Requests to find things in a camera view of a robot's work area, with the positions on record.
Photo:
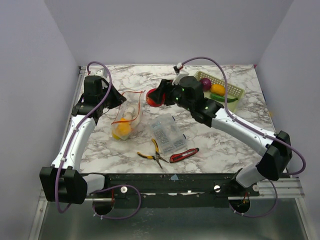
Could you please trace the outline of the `red toy apple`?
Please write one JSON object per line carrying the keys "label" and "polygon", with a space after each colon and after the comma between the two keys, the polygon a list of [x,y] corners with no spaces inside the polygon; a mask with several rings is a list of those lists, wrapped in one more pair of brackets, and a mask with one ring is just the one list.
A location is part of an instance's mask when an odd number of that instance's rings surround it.
{"label": "red toy apple", "polygon": [[145,97],[145,100],[146,100],[146,103],[151,106],[151,107],[160,107],[161,105],[164,104],[165,102],[165,95],[163,95],[163,98],[162,98],[162,102],[161,103],[156,103],[154,100],[152,100],[149,95],[154,92],[156,89],[155,88],[152,88],[150,89],[147,94],[146,94],[146,97]]}

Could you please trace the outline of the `clear zip top bag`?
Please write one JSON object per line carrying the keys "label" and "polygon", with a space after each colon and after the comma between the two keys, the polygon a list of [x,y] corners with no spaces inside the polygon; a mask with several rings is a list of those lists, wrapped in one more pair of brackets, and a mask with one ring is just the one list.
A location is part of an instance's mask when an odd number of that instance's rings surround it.
{"label": "clear zip top bag", "polygon": [[124,91],[126,98],[118,109],[114,121],[111,123],[112,136],[116,140],[127,140],[140,124],[143,115],[143,100],[145,91]]}

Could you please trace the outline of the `yellow toy bell pepper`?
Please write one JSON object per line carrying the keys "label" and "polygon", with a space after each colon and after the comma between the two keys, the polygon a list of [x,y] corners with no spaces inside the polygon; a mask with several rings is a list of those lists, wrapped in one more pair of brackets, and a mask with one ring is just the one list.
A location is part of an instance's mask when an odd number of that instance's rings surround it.
{"label": "yellow toy bell pepper", "polygon": [[116,132],[119,137],[127,136],[132,131],[131,122],[125,118],[121,118],[120,122],[117,124]]}

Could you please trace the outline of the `yellow toy mango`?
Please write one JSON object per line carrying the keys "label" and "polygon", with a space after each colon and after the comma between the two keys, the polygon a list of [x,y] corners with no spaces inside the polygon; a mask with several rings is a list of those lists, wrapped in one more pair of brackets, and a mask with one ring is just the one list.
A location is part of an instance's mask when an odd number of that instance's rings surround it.
{"label": "yellow toy mango", "polygon": [[119,136],[117,136],[114,132],[112,132],[112,137],[115,139],[115,140],[121,140],[121,138]]}

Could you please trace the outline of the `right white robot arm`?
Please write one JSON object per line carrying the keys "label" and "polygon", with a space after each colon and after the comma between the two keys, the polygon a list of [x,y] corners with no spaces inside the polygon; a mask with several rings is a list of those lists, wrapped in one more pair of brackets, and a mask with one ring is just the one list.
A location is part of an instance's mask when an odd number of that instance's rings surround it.
{"label": "right white robot arm", "polygon": [[261,156],[258,163],[235,174],[230,191],[236,196],[243,195],[256,182],[277,181],[292,158],[290,136],[286,132],[274,133],[228,114],[221,103],[205,97],[202,84],[193,76],[183,77],[179,84],[162,79],[147,97],[158,105],[177,105],[189,111],[196,122],[233,136]]}

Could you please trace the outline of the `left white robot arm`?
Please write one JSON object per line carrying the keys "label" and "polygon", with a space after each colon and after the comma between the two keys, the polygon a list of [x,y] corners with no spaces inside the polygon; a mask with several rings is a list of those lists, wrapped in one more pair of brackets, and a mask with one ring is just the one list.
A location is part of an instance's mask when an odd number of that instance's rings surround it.
{"label": "left white robot arm", "polygon": [[49,167],[42,167],[39,178],[49,202],[82,204],[87,195],[96,193],[104,198],[111,185],[104,176],[80,174],[80,164],[90,135],[104,109],[114,109],[126,101],[111,82],[98,75],[86,76],[84,92],[72,108],[70,128],[57,157]]}

